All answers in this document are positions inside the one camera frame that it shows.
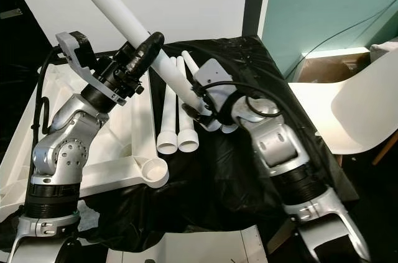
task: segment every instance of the chair leg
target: chair leg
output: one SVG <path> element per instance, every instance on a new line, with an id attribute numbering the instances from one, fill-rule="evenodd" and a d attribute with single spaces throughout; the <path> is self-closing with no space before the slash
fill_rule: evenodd
<path id="1" fill-rule="evenodd" d="M 387 144 L 381 149 L 380 153 L 376 156 L 376 158 L 372 161 L 373 165 L 377 165 L 380 160 L 385 156 L 388 150 L 398 141 L 398 131 L 396 131 L 392 137 L 388 140 Z"/>

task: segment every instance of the cable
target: cable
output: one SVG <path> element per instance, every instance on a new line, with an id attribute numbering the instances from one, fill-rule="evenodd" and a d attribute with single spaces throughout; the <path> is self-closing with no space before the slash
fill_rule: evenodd
<path id="1" fill-rule="evenodd" d="M 326 41 L 328 41 L 328 40 L 330 40 L 330 39 L 336 37 L 337 35 L 340 35 L 341 33 L 344 33 L 344 32 L 346 32 L 346 31 L 348 31 L 348 30 L 350 30 L 350 29 L 356 27 L 357 25 L 360 25 L 360 24 L 362 24 L 362 23 L 364 23 L 364 22 L 366 22 L 366 21 L 372 19 L 373 17 L 375 17 L 375 16 L 377 16 L 377 15 L 379 15 L 379 14 L 380 14 L 380 15 L 379 15 L 379 17 L 380 17 L 380 16 L 381 16 L 383 13 L 385 13 L 396 1 L 398 1 L 398 0 L 393 0 L 393 1 L 392 1 L 390 4 L 388 4 L 385 8 L 381 9 L 380 11 L 378 11 L 378 12 L 375 13 L 375 14 L 373 14 L 372 16 L 369 16 L 367 19 L 364 19 L 364 20 L 362 20 L 362 21 L 360 21 L 360 22 L 357 22 L 356 24 L 352 25 L 351 27 L 345 28 L 344 30 L 341 30 L 341 31 L 337 32 L 336 34 L 334 34 L 334 35 L 332 35 L 332 36 L 326 38 L 324 41 L 322 41 L 320 44 L 318 44 L 316 47 L 314 47 L 314 48 L 311 49 L 308 53 L 306 53 L 305 56 L 303 56 L 303 57 L 293 66 L 293 68 L 290 69 L 290 72 L 289 72 L 286 76 L 284 76 L 285 80 L 288 79 L 288 77 L 295 71 L 295 69 L 296 69 L 296 68 L 298 67 L 298 65 L 302 62 L 302 60 L 304 60 L 310 53 L 312 53 L 314 50 L 316 50 L 317 48 L 319 48 L 319 47 L 320 47 L 322 44 L 324 44 Z"/>
<path id="2" fill-rule="evenodd" d="M 260 112 L 258 109 L 256 109 L 254 106 L 251 105 L 248 96 L 245 97 L 244 102 L 246 103 L 246 105 L 252 112 L 256 113 L 257 115 L 259 115 L 261 117 L 274 118 L 274 117 L 277 117 L 280 115 L 280 111 L 278 113 L 274 113 L 274 114 L 266 114 L 266 113 Z"/>
<path id="3" fill-rule="evenodd" d="M 283 100 L 281 100 L 277 95 L 275 95 L 273 92 L 268 91 L 266 89 L 260 88 L 260 87 L 256 87 L 247 83 L 241 83 L 239 81 L 216 81 L 214 83 L 211 84 L 207 84 L 205 86 L 202 86 L 200 89 L 203 90 L 207 90 L 209 88 L 212 87 L 216 87 L 216 86 L 223 86 L 223 85 L 233 85 L 233 86 L 240 86 L 240 87 L 245 87 L 245 88 L 250 88 L 252 90 L 255 90 L 257 92 L 260 92 L 262 94 L 264 94 L 265 96 L 270 97 L 273 102 L 275 102 L 278 107 L 280 107 L 281 109 L 283 109 L 292 119 L 292 122 L 295 124 L 295 126 L 300 129 L 301 127 L 298 125 L 298 119 L 296 117 L 296 115 L 290 110 L 290 108 L 287 106 L 287 104 L 285 104 L 285 102 Z"/>
<path id="4" fill-rule="evenodd" d="M 318 143 L 314 140 L 313 133 L 309 133 L 307 127 L 301 125 L 300 119 L 296 116 L 296 114 L 287 106 L 287 104 L 282 99 L 280 99 L 273 92 L 270 92 L 266 89 L 256 87 L 256 86 L 253 86 L 253 85 L 250 85 L 247 83 L 241 83 L 238 81 L 216 81 L 214 83 L 210 83 L 205 86 L 202 86 L 199 90 L 199 93 L 205 94 L 205 90 L 212 88 L 212 87 L 216 87 L 216 86 L 222 86 L 222 85 L 234 85 L 234 86 L 250 88 L 252 90 L 255 90 L 257 92 L 264 94 L 267 97 L 270 97 L 273 100 L 273 102 L 275 102 L 275 104 L 280 108 L 280 111 L 283 110 L 289 116 L 290 122 L 293 124 L 292 125 L 293 128 L 297 130 L 297 135 L 299 136 L 299 138 L 301 138 L 302 142 L 307 147 L 306 150 L 307 150 L 310 158 L 312 159 L 313 162 L 320 163 L 323 166 L 324 171 L 328 175 L 328 178 L 333 183 L 333 177 L 331 176 L 331 172 L 328 168 L 328 161 L 324 157 L 324 155 L 321 153 L 321 150 L 318 147 Z"/>
<path id="5" fill-rule="evenodd" d="M 34 115 L 33 115 L 33 124 L 30 127 L 33 130 L 33 140 L 32 140 L 32 152 L 30 153 L 30 167 L 29 167 L 29 175 L 28 175 L 28 187 L 27 187 L 26 196 L 25 196 L 25 205 L 26 205 L 26 202 L 27 202 L 28 196 L 29 196 L 30 177 L 32 176 L 33 171 L 34 171 L 33 150 L 39 141 L 40 113 L 42 111 L 43 104 L 44 104 L 44 123 L 43 123 L 42 132 L 44 134 L 46 134 L 48 132 L 47 125 L 48 125 L 48 120 L 49 120 L 49 102 L 48 102 L 48 98 L 42 97 L 45 72 L 47 71 L 47 68 L 49 67 L 50 59 L 54 55 L 61 53 L 61 52 L 62 52 L 62 49 L 59 46 L 53 47 L 51 49 L 51 51 L 46 56 L 46 58 L 42 64 L 42 68 L 40 69 L 39 79 L 37 80 L 35 111 L 34 111 Z"/>

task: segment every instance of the white pvc pipe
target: white pvc pipe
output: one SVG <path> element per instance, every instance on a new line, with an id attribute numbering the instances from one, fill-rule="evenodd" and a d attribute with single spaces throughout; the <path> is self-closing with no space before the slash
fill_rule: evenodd
<path id="1" fill-rule="evenodd" d="M 186 50 L 183 50 L 181 55 L 184 58 L 185 63 L 187 64 L 187 67 L 189 68 L 189 70 L 192 73 L 192 75 L 194 75 L 196 72 L 198 72 L 199 67 L 195 63 L 195 61 L 193 60 L 191 55 Z"/>
<path id="2" fill-rule="evenodd" d="M 170 57 L 176 65 L 175 57 Z M 164 94 L 162 126 L 157 136 L 156 148 L 161 154 L 173 154 L 178 149 L 177 134 L 175 133 L 175 102 L 177 97 L 169 85 Z"/>
<path id="3" fill-rule="evenodd" d="M 225 134 L 230 134 L 231 132 L 234 132 L 235 130 L 238 129 L 239 126 L 237 126 L 236 124 L 232 124 L 232 125 L 222 125 L 221 126 L 221 131 Z"/>
<path id="4" fill-rule="evenodd" d="M 127 38 L 130 44 L 137 48 L 149 33 L 127 8 L 122 0 L 92 0 L 111 23 Z M 168 84 L 185 103 L 202 113 L 203 101 L 191 90 L 191 84 L 177 68 L 172 65 L 169 57 L 161 50 L 152 64 L 152 68 Z"/>
<path id="5" fill-rule="evenodd" d="M 185 76 L 184 58 L 177 57 L 177 68 Z M 199 147 L 199 138 L 193 128 L 193 121 L 182 108 L 183 101 L 178 99 L 178 121 L 180 132 L 178 133 L 178 149 L 182 152 L 193 152 Z"/>

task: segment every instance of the teal wall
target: teal wall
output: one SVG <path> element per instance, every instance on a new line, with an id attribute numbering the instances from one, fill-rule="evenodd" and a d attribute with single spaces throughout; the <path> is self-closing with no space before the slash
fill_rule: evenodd
<path id="1" fill-rule="evenodd" d="M 302 52 L 373 15 L 393 0 L 269 0 L 262 41 L 282 73 Z M 376 22 L 367 21 L 329 40 L 317 50 L 367 46 L 398 34 L 398 2 Z"/>

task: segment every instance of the black cloth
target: black cloth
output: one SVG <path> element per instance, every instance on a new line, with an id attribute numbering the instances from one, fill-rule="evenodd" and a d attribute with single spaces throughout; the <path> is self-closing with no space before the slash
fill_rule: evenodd
<path id="1" fill-rule="evenodd" d="M 167 55 L 188 50 L 198 66 L 215 58 L 235 81 L 260 86 L 278 94 L 300 121 L 297 132 L 314 134 L 310 120 L 279 73 L 258 37 L 194 40 L 167 44 Z M 192 76 L 187 70 L 188 78 Z M 160 132 L 165 83 L 150 71 L 156 135 Z M 206 132 L 195 125 L 200 146 L 184 154 L 160 155 L 169 166 L 166 185 L 153 189 L 135 185 L 85 197 L 100 213 L 97 228 L 80 233 L 90 242 L 111 249 L 141 252 L 158 243 L 166 232 L 234 231 L 258 224 L 265 242 L 286 219 L 280 200 L 264 168 L 255 159 L 248 134 Z M 322 140 L 303 142 L 320 177 L 335 186 L 340 197 L 356 197 Z"/>

